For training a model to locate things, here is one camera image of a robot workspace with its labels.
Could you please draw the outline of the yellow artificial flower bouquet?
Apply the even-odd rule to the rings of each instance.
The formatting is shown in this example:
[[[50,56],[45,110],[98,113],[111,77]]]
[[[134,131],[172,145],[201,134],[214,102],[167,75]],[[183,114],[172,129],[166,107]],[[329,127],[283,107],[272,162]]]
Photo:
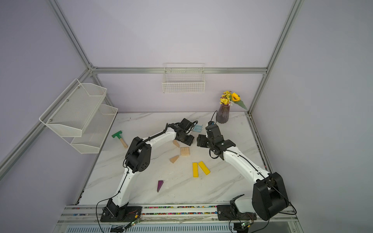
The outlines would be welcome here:
[[[236,104],[240,106],[241,108],[245,109],[246,111],[248,111],[248,108],[242,101],[240,95],[232,91],[223,92],[222,96],[220,97],[220,104],[227,105],[227,106],[232,106]]]

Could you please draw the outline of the natural wooden wedge block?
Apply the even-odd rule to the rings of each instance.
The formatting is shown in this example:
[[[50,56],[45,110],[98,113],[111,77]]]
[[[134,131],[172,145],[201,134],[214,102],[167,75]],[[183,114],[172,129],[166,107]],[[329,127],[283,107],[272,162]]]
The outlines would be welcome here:
[[[174,156],[174,157],[172,157],[172,158],[170,159],[170,162],[174,164],[174,163],[175,163],[179,158],[180,158],[179,155]]]

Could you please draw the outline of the white two-tier mesh shelf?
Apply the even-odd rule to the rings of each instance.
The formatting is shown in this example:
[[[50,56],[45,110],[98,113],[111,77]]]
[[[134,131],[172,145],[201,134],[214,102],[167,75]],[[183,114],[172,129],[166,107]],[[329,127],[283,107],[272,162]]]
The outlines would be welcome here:
[[[98,154],[118,113],[106,95],[106,88],[75,79],[39,121],[80,154]]]

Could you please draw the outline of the natural wooden triangle block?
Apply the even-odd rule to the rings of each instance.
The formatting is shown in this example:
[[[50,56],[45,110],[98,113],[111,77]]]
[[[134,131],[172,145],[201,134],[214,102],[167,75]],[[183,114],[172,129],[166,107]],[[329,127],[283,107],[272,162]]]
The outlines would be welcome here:
[[[173,144],[174,144],[176,147],[180,148],[180,145],[179,145],[179,143],[178,143],[177,140],[173,140]]]

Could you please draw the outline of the natural wooden square block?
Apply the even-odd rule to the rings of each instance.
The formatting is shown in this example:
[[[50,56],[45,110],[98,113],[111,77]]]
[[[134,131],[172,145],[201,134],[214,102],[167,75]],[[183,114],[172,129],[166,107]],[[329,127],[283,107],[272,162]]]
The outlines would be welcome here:
[[[190,156],[190,147],[180,148],[180,155],[181,156]]]

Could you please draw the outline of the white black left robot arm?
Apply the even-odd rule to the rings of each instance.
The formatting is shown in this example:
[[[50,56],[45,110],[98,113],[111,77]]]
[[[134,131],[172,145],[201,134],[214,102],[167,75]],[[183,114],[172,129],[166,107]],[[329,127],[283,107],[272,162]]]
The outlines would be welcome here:
[[[181,122],[166,124],[165,129],[148,138],[135,137],[125,155],[123,167],[127,171],[123,174],[121,182],[113,197],[106,199],[98,223],[104,222],[134,222],[140,218],[143,207],[130,206],[129,198],[138,176],[148,168],[152,150],[171,141],[179,141],[190,146],[194,136],[190,132],[198,121],[190,122],[183,119]]]

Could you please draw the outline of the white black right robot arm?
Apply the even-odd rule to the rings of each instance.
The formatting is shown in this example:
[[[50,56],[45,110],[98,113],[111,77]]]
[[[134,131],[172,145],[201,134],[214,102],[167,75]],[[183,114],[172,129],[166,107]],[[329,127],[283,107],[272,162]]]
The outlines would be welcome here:
[[[253,185],[252,195],[244,200],[240,207],[245,212],[256,213],[264,221],[289,207],[283,178],[277,173],[270,173],[247,158],[231,140],[222,136],[209,138],[198,135],[197,146],[208,148],[216,156],[233,166],[249,183]]]

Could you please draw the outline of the purple ribbed glass vase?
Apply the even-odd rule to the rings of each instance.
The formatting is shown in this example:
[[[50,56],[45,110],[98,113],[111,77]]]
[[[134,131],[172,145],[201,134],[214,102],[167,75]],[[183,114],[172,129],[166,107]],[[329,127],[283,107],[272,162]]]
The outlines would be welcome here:
[[[221,104],[217,112],[216,121],[220,124],[224,124],[229,120],[230,106],[227,104]]]

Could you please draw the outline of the yellow angled rectangular block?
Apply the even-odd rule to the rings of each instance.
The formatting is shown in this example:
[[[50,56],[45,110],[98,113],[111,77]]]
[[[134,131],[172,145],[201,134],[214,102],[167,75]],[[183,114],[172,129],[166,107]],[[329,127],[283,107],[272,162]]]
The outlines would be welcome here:
[[[205,165],[205,163],[203,161],[200,161],[198,163],[198,165],[202,169],[202,171],[204,172],[205,175],[209,175],[210,174],[209,168]]]

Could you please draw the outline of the purple triangle block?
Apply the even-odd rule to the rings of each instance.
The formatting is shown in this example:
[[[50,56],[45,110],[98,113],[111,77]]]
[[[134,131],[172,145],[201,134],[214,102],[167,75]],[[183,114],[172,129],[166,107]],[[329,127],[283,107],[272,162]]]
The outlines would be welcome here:
[[[157,183],[157,192],[160,191],[162,185],[164,184],[164,181],[163,180],[159,180],[158,183]]]

